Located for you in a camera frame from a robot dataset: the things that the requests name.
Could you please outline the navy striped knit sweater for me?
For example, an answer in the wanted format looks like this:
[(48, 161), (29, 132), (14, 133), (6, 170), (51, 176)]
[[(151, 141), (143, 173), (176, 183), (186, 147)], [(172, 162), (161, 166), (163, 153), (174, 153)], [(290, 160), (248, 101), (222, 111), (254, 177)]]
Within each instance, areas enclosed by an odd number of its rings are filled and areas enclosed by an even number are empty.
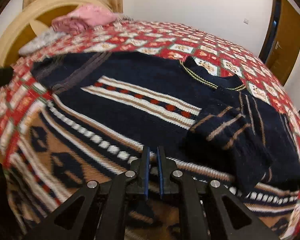
[(9, 204), (23, 233), (89, 180), (109, 181), (144, 146), (163, 146), (179, 169), (220, 180), (279, 237), (290, 235), (296, 120), (238, 75), (138, 52), (58, 55), (29, 75), (49, 97), (22, 119), (9, 158)]

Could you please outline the red patchwork teddy bedspread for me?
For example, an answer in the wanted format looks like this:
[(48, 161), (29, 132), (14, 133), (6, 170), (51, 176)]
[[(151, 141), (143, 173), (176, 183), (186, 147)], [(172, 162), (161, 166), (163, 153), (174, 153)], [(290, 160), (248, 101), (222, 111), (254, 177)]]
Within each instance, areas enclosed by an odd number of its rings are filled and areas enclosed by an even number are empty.
[[(7, 179), (8, 204), (9, 158), (17, 150), (20, 138), (18, 127), (22, 119), (32, 113), (37, 101), (46, 102), (49, 97), (47, 92), (38, 90), (35, 79), (29, 75), (33, 64), (63, 54), (104, 52), (138, 52), (178, 61), (192, 57), (197, 58), (199, 64), (211, 75), (218, 77), (238, 75), (243, 83), (250, 83), (255, 92), (263, 99), (269, 100), (273, 107), (277, 107), (279, 111), (288, 111), (295, 118), (300, 159), (300, 115), (276, 77), (251, 52), (183, 24), (143, 21), (111, 23), (75, 36), (66, 35), (30, 56), (19, 58), (13, 64), (14, 73), (10, 83), (0, 88), (0, 153)], [(191, 176), (193, 182), (209, 183), (213, 180), (196, 180), (191, 174), (182, 172)], [(233, 194), (223, 182), (216, 180)], [(148, 199), (136, 198), (127, 209), (125, 230), (127, 238), (180, 237), (177, 197), (162, 199), (160, 196), (157, 149), (155, 154), (151, 154), (150, 148)], [(279, 239), (293, 239), (296, 236), (300, 231), (300, 191), (296, 196), (296, 208), (292, 212), (292, 219), (290, 235), (287, 237), (279, 237), (271, 228), (269, 229)]]

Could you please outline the grey floral pillow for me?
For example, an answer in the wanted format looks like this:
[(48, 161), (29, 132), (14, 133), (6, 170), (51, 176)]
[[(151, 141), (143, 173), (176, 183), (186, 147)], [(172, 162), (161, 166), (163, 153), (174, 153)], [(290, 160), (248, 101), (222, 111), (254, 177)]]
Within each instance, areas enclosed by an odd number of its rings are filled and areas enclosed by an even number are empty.
[(27, 56), (33, 54), (34, 52), (50, 45), (51, 43), (57, 41), (65, 35), (67, 35), (67, 33), (61, 31), (54, 31), (53, 27), (49, 27), (39, 36), (35, 37), (30, 42), (27, 42), (27, 44), (22, 46), (19, 49), (18, 54), (20, 56)]

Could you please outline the cream round wooden headboard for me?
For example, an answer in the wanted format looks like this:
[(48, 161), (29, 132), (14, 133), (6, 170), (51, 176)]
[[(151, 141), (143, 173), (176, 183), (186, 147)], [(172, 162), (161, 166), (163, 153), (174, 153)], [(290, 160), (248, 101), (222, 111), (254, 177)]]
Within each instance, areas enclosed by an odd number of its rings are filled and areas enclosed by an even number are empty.
[(19, 49), (49, 29), (54, 18), (63, 16), (77, 7), (91, 3), (109, 8), (99, 0), (36, 0), (13, 20), (0, 37), (0, 67), (9, 66), (19, 59)]

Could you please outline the pink folded blanket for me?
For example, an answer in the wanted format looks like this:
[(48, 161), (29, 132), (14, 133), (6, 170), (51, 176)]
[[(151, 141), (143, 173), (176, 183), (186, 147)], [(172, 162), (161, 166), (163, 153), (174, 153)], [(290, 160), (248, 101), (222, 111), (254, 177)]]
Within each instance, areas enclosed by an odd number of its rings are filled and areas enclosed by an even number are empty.
[(52, 20), (51, 27), (56, 32), (78, 34), (98, 25), (106, 25), (115, 21), (118, 14), (105, 7), (84, 4), (72, 12)]

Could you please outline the brown wooden door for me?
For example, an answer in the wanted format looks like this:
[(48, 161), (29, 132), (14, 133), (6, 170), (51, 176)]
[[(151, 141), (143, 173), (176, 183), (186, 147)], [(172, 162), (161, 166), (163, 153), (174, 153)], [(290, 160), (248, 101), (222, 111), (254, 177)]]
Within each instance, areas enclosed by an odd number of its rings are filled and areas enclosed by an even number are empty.
[(273, 0), (259, 59), (284, 85), (300, 52), (300, 14), (288, 0)]

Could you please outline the white wall switch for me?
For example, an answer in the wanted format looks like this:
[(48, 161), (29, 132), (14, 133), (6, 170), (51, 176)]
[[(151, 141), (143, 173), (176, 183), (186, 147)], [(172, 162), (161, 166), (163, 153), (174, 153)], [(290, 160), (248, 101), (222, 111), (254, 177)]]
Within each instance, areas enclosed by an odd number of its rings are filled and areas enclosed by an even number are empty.
[(249, 24), (249, 20), (248, 19), (244, 19), (244, 21), (243, 21), (245, 24)]

